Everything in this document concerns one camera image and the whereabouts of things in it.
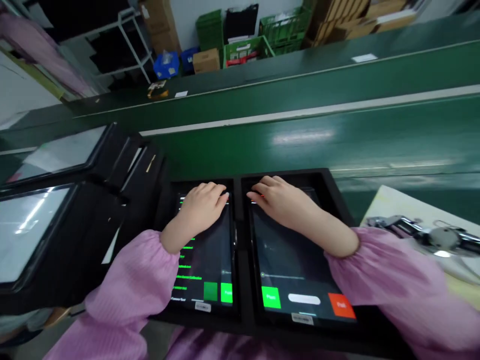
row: metal shelf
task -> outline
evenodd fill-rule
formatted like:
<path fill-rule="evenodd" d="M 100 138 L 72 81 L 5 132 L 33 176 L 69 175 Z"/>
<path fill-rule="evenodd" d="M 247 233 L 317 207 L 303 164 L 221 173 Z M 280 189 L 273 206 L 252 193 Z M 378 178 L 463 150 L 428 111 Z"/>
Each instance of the metal shelf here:
<path fill-rule="evenodd" d="M 122 69 L 118 69 L 118 70 L 115 70 L 115 71 L 110 71 L 110 72 L 106 72 L 106 73 L 101 73 L 99 75 L 97 75 L 96 77 L 97 78 L 102 78 L 104 76 L 108 76 L 108 75 L 115 75 L 115 74 L 119 74 L 119 73 L 124 73 L 124 72 L 127 72 L 127 71 L 130 71 L 130 70 L 135 70 L 135 69 L 139 69 L 140 67 L 143 67 L 145 66 L 145 64 L 147 63 L 147 61 L 149 60 L 149 58 L 152 56 L 152 51 L 149 51 L 145 57 L 141 60 L 141 65 L 134 65 L 134 66 L 130 66 L 130 67 L 125 67 L 125 68 L 122 68 Z"/>
<path fill-rule="evenodd" d="M 98 33 L 101 33 L 101 32 L 104 32 L 104 31 L 107 31 L 107 30 L 114 29 L 114 28 L 118 27 L 121 31 L 121 34 L 123 35 L 123 38 L 125 39 L 125 42 L 127 43 L 128 47 L 129 47 L 133 57 L 135 58 L 137 65 L 125 67 L 125 68 L 122 68 L 122 69 L 118 69 L 118 70 L 115 70 L 115 71 L 110 71 L 110 72 L 102 73 L 102 74 L 98 74 L 98 75 L 93 75 L 92 74 L 92 77 L 93 78 L 103 78 L 103 77 L 109 76 L 109 75 L 125 73 L 125 72 L 128 72 L 130 70 L 141 69 L 141 72 L 145 76 L 146 81 L 149 84 L 151 84 L 152 82 L 150 81 L 150 78 L 147 75 L 147 72 L 145 71 L 144 66 L 148 62 L 149 59 L 150 59 L 152 65 L 155 63 L 155 61 L 154 61 L 154 58 L 152 57 L 152 51 L 147 47 L 147 43 L 145 42 L 145 39 L 142 36 L 142 32 L 140 31 L 140 28 L 139 28 L 139 25 L 138 25 L 137 19 L 136 19 L 136 17 L 138 17 L 138 16 L 140 16 L 140 11 L 137 11 L 133 7 L 130 7 L 128 9 L 122 10 L 118 13 L 118 17 L 117 17 L 116 22 L 112 22 L 108 25 L 96 28 L 94 30 L 85 32 L 83 34 L 80 34 L 80 35 L 77 35 L 77 36 L 74 36 L 74 37 L 71 37 L 67 40 L 62 41 L 61 43 L 65 44 L 66 42 L 72 42 L 72 41 L 84 39 L 84 38 L 87 38 L 89 36 L 92 36 L 92 35 L 95 35 L 95 34 L 98 34 Z M 135 49 L 132 46 L 132 43 L 130 42 L 129 37 L 127 36 L 127 34 L 124 30 L 123 25 L 125 23 L 128 23 L 129 21 L 133 21 L 133 24 L 135 25 L 136 32 L 138 33 L 138 36 L 140 37 L 141 43 L 143 44 L 143 47 L 146 50 L 146 56 L 141 60 L 139 59 L 139 56 L 135 52 Z"/>

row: tablet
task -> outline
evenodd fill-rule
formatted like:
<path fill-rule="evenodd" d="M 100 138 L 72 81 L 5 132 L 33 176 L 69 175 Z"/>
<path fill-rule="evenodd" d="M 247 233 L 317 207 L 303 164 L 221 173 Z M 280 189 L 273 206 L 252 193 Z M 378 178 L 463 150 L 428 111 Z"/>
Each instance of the tablet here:
<path fill-rule="evenodd" d="M 185 196 L 177 195 L 175 214 L 181 211 Z M 235 229 L 231 206 L 232 196 L 220 218 L 180 251 L 178 274 L 171 293 L 171 301 L 177 305 L 208 313 L 233 311 Z"/>
<path fill-rule="evenodd" d="M 107 126 L 100 126 L 46 142 L 23 160 L 20 168 L 6 181 L 25 179 L 87 166 Z"/>
<path fill-rule="evenodd" d="M 302 190 L 319 204 L 313 188 Z M 253 201 L 250 220 L 261 306 L 267 318 L 311 326 L 329 321 L 356 323 L 355 312 L 332 278 L 319 246 L 277 223 Z"/>
<path fill-rule="evenodd" d="M 70 187 L 50 187 L 0 200 L 0 285 L 19 280 Z"/>

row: pink striped sleeve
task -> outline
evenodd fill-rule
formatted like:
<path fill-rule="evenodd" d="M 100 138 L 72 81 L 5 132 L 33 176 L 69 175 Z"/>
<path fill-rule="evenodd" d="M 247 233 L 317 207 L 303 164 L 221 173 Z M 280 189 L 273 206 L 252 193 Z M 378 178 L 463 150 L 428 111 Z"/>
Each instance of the pink striped sleeve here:
<path fill-rule="evenodd" d="M 102 284 L 87 296 L 86 313 L 45 359 L 146 359 L 140 330 L 149 315 L 167 306 L 178 268 L 179 255 L 163 249 L 160 233 L 142 232 L 120 251 Z"/>
<path fill-rule="evenodd" d="M 480 359 L 480 313 L 448 292 L 442 269 L 385 230 L 353 230 L 354 255 L 325 254 L 352 305 L 378 305 L 421 360 Z"/>

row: blue bin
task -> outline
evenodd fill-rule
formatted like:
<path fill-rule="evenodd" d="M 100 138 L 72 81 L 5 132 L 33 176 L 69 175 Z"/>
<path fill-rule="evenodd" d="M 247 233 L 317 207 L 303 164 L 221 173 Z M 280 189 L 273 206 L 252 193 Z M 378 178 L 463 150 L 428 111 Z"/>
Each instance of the blue bin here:
<path fill-rule="evenodd" d="M 156 58 L 155 64 L 153 64 L 153 70 L 155 71 L 156 77 L 159 80 L 170 79 L 179 74 L 179 67 L 180 67 L 179 55 L 175 51 L 172 51 L 169 54 L 171 54 L 172 56 L 170 63 L 163 64 L 162 63 L 163 55 L 160 55 L 159 57 Z"/>
<path fill-rule="evenodd" d="M 180 54 L 183 71 L 190 73 L 194 71 L 194 54 L 199 53 L 199 47 L 192 47 Z"/>

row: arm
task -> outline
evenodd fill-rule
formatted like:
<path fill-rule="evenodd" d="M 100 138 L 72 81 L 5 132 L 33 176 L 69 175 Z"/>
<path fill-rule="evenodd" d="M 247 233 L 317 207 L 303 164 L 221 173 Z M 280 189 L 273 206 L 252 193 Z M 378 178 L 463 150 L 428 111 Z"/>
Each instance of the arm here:
<path fill-rule="evenodd" d="M 448 292 L 442 269 L 388 231 L 355 232 L 354 255 L 325 254 L 352 305 L 378 305 L 421 360 L 480 359 L 480 313 Z"/>
<path fill-rule="evenodd" d="M 200 184 L 188 193 L 180 213 L 158 231 L 146 230 L 116 256 L 102 284 L 85 300 L 86 313 L 66 331 L 45 360 L 145 360 L 140 330 L 147 317 L 170 301 L 180 249 L 208 229 L 222 213 L 225 186 Z"/>
<path fill-rule="evenodd" d="M 448 293 L 437 264 L 376 228 L 350 229 L 278 176 L 247 196 L 278 223 L 325 250 L 331 273 L 352 305 L 378 305 L 419 359 L 480 359 L 480 313 Z"/>
<path fill-rule="evenodd" d="M 178 264 L 179 254 L 165 251 L 159 232 L 142 232 L 118 253 L 102 284 L 85 299 L 86 313 L 45 359 L 146 359 L 140 330 L 170 301 Z"/>

